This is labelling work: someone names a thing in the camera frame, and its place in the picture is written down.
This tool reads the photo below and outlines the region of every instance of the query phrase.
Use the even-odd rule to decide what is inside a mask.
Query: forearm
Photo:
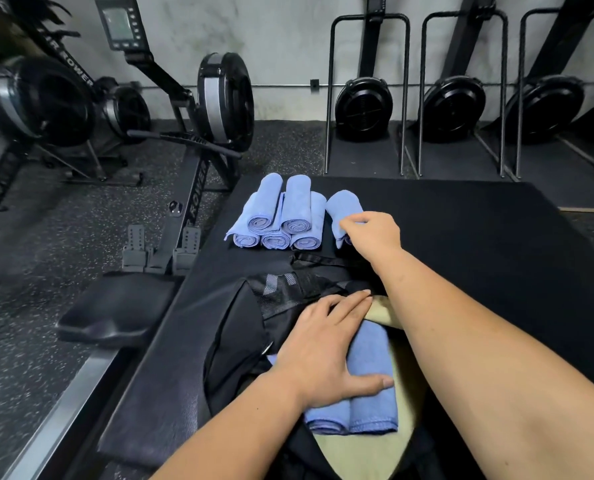
[[[280,373],[262,374],[152,478],[259,480],[301,413],[299,394],[290,381]]]
[[[490,480],[594,478],[594,385],[405,251],[375,266],[430,386]]]

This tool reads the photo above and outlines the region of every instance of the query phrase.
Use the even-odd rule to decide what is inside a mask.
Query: blue towel
[[[259,244],[259,236],[248,230],[248,219],[254,209],[255,197],[257,197],[256,192],[248,198],[248,201],[244,205],[244,210],[241,212],[235,225],[226,233],[226,237],[223,239],[224,241],[228,239],[229,235],[232,235],[233,242],[240,248],[254,248]]]
[[[364,320],[348,349],[347,365],[353,376],[386,374],[392,377],[386,329]],[[371,397],[354,397],[350,402],[350,434],[388,433],[397,428],[395,388],[384,389]]]
[[[263,178],[257,190],[253,212],[248,217],[247,224],[251,232],[259,233],[273,223],[283,184],[284,179],[278,173],[269,173]]]
[[[312,227],[311,219],[310,179],[306,175],[294,175],[286,182],[282,229],[288,234],[309,231]]]
[[[269,355],[268,360],[275,364],[277,356]],[[354,376],[387,374],[392,377],[386,329],[364,320],[350,344],[346,363],[348,371]],[[375,396],[353,397],[323,408],[309,409],[304,414],[304,420],[310,431],[319,435],[397,431],[395,388],[383,390]]]
[[[348,190],[341,190],[334,194],[325,204],[325,209],[333,218],[333,235],[336,241],[337,249],[341,249],[344,242],[352,244],[345,230],[339,227],[339,222],[352,214],[363,212],[359,198]]]
[[[291,245],[291,236],[282,230],[282,208],[284,207],[285,193],[279,195],[277,213],[271,226],[258,231],[261,244],[267,249],[286,249]]]
[[[277,355],[269,355],[271,364]],[[344,399],[324,408],[312,408],[304,413],[304,421],[309,430],[317,435],[347,435],[350,426],[350,401]]]
[[[321,235],[324,232],[325,218],[325,197],[322,194],[317,192],[310,193],[310,214],[312,228],[306,232],[293,235],[291,239],[291,246],[295,249],[311,251],[321,246]]]

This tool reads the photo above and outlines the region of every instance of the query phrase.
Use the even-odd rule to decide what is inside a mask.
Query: hand
[[[393,386],[388,376],[351,376],[346,367],[350,341],[371,304],[368,290],[347,298],[326,296],[299,316],[269,374],[283,374],[285,383],[296,388],[303,410]]]
[[[382,212],[353,214],[343,219],[339,226],[348,233],[352,245],[373,268],[387,263],[392,253],[401,249],[399,227],[390,214]]]

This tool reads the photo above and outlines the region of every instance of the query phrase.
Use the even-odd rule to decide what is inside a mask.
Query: rowing machine handle
[[[190,132],[171,131],[157,133],[153,131],[128,130],[126,134],[132,138],[160,139],[163,141],[170,141],[171,143],[198,146],[199,148],[211,150],[213,152],[220,153],[225,157],[230,157],[237,160],[241,160],[242,157],[241,153],[239,152],[230,150],[228,148],[224,148],[223,146],[219,146],[218,144],[211,143],[210,141],[207,141],[206,139],[197,136],[195,133]]]

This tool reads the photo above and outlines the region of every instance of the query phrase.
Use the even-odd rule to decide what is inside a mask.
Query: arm
[[[402,250],[389,215],[364,212],[341,226],[383,281],[421,370],[487,478],[594,479],[594,384]]]
[[[391,387],[392,378],[351,376],[345,366],[350,341],[371,303],[368,292],[358,292],[327,296],[306,308],[275,366],[197,431],[152,479],[261,479],[303,411]]]

